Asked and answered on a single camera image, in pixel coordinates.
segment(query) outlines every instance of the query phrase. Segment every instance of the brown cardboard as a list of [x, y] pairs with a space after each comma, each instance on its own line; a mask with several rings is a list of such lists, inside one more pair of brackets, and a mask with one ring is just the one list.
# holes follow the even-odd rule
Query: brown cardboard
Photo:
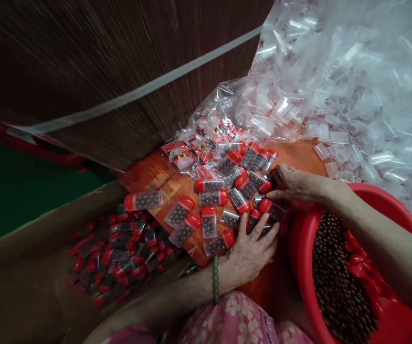
[[[99, 312], [67, 283], [72, 234], [127, 194], [113, 182], [0, 238], [0, 343], [81, 343], [116, 308]], [[185, 257], [127, 301], [175, 279]]]

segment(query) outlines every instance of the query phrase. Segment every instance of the small plastic bottle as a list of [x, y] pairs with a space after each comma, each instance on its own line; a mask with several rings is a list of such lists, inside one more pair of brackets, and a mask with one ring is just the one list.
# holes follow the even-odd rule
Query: small plastic bottle
[[225, 253], [234, 244], [234, 234], [227, 230], [221, 236], [203, 243], [207, 258]]
[[217, 165], [215, 171], [222, 176], [226, 176], [231, 171], [233, 171], [233, 168], [237, 166], [242, 161], [242, 159], [243, 157], [237, 151], [230, 150]]
[[195, 202], [191, 198], [182, 196], [168, 215], [166, 215], [164, 222], [171, 227], [177, 228], [194, 207]]
[[282, 222], [285, 219], [285, 210], [277, 204], [271, 202], [268, 198], [264, 198], [258, 205], [258, 210], [261, 213], [268, 213], [269, 217], [277, 222]]
[[249, 179], [261, 194], [265, 194], [271, 189], [271, 182], [258, 172], [250, 171]]
[[252, 209], [249, 215], [249, 220], [247, 221], [247, 227], [245, 229], [247, 235], [252, 233], [254, 230], [255, 226], [257, 225], [258, 221], [260, 221], [260, 218], [262, 217], [262, 213], [260, 213], [256, 209]]
[[201, 220], [193, 214], [188, 214], [182, 224], [170, 235], [169, 240], [175, 246], [182, 247], [190, 235], [200, 227]]
[[127, 212], [156, 208], [163, 205], [161, 191], [146, 193], [130, 193], [125, 197], [125, 209]]
[[227, 226], [228, 228], [235, 229], [239, 224], [239, 219], [241, 217], [231, 211], [224, 209], [222, 215], [220, 216], [219, 222]]
[[249, 143], [249, 147], [247, 147], [247, 151], [243, 156], [243, 160], [241, 161], [241, 165], [247, 169], [251, 169], [252, 165], [254, 164], [255, 159], [258, 156], [258, 152], [260, 147], [255, 143]]
[[228, 195], [231, 199], [231, 203], [233, 203], [238, 213], [247, 213], [252, 208], [252, 204], [238, 189], [231, 189], [228, 191]]
[[217, 191], [225, 189], [225, 181], [224, 180], [197, 180], [195, 181], [195, 191], [200, 193], [204, 191]]
[[236, 188], [249, 200], [253, 200], [258, 195], [258, 190], [247, 178], [247, 176], [239, 176], [234, 182]]
[[268, 159], [268, 157], [269, 152], [264, 148], [260, 148], [260, 150], [258, 151], [258, 155], [255, 158], [254, 163], [252, 164], [252, 170], [258, 171], [263, 165], [263, 163], [266, 161], [266, 159]]
[[209, 239], [217, 236], [217, 208], [208, 206], [201, 209], [202, 237]]
[[217, 190], [200, 193], [200, 206], [225, 205], [228, 202], [226, 190]]

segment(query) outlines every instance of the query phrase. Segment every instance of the red bucket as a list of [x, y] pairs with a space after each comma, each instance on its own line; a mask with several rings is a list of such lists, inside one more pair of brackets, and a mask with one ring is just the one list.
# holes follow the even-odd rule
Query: red bucket
[[[389, 193], [368, 184], [349, 184], [349, 187], [374, 209], [412, 233], [412, 215]], [[314, 204], [296, 215], [289, 233], [289, 258], [298, 280], [308, 316], [323, 344], [339, 343], [328, 331], [317, 304], [312, 275], [312, 250], [317, 227], [325, 208]], [[378, 322], [380, 331], [372, 333], [370, 344], [412, 343], [412, 311], [402, 302], [380, 299], [384, 316]]]

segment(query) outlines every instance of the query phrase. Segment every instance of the pink floral clothing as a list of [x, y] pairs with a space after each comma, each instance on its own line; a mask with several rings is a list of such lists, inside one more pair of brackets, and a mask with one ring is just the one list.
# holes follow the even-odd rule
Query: pink floral clothing
[[[147, 330], [129, 326], [104, 344], [156, 343]], [[219, 304], [198, 308], [179, 327], [164, 336], [166, 344], [313, 344], [294, 323], [276, 324], [243, 293], [224, 295]]]

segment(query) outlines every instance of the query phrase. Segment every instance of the human hand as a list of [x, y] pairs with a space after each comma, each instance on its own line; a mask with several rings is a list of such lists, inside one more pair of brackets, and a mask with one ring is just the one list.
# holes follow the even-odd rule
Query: human hand
[[296, 170], [284, 164], [277, 165], [277, 172], [286, 185], [285, 190], [274, 190], [269, 192], [268, 198], [284, 198], [301, 202], [319, 202], [326, 191], [333, 187], [336, 182], [332, 179]]
[[249, 235], [246, 234], [247, 217], [247, 213], [243, 214], [238, 237], [225, 257], [225, 270], [227, 271], [225, 276], [230, 283], [234, 283], [234, 288], [257, 277], [261, 269], [272, 262], [277, 248], [279, 224], [274, 224], [266, 235], [260, 238], [269, 215], [263, 214]]

